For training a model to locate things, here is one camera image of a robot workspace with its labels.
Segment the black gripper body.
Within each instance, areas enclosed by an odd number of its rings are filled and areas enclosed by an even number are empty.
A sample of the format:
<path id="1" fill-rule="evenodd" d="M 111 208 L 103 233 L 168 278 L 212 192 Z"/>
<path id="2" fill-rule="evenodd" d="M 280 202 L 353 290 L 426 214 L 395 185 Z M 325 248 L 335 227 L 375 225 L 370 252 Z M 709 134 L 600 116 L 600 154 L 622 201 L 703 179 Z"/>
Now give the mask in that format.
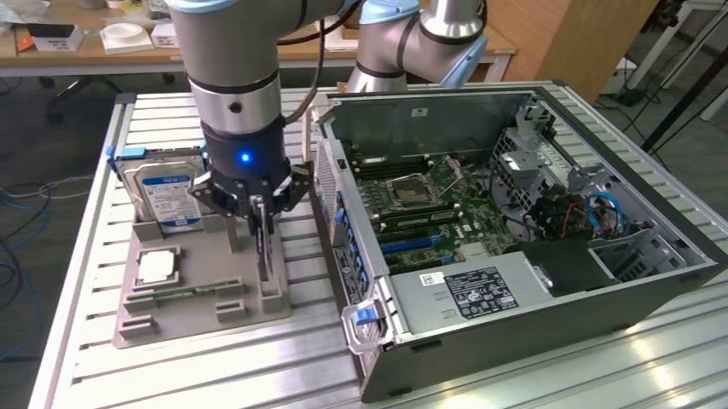
<path id="1" fill-rule="evenodd" d="M 290 174 L 283 120 L 250 133 L 220 133 L 203 124 L 211 179 L 227 190 L 243 183 L 248 195 L 275 190 Z"/>

